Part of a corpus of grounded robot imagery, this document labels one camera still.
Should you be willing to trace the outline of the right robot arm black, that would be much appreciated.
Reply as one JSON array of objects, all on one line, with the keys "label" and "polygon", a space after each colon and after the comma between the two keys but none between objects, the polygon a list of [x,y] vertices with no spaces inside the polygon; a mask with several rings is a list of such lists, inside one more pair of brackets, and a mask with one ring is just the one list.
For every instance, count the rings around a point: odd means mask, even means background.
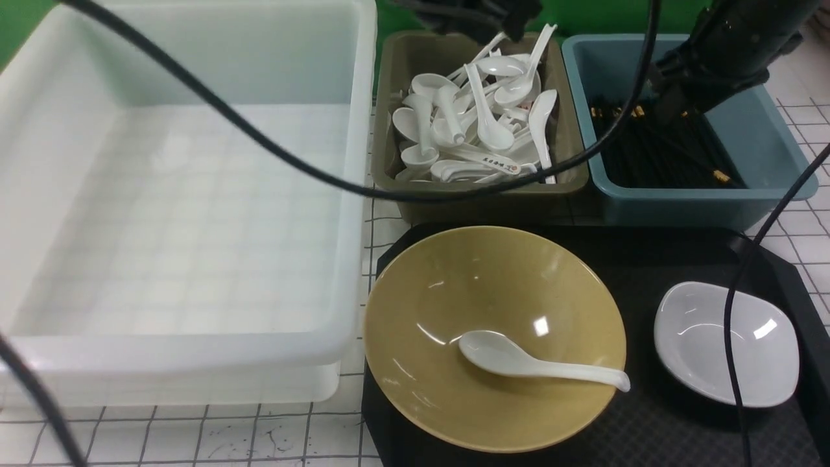
[{"label": "right robot arm black", "polygon": [[705,114],[770,78],[768,66],[803,41],[800,27],[820,1],[715,1],[691,35],[652,64],[656,119]]}]

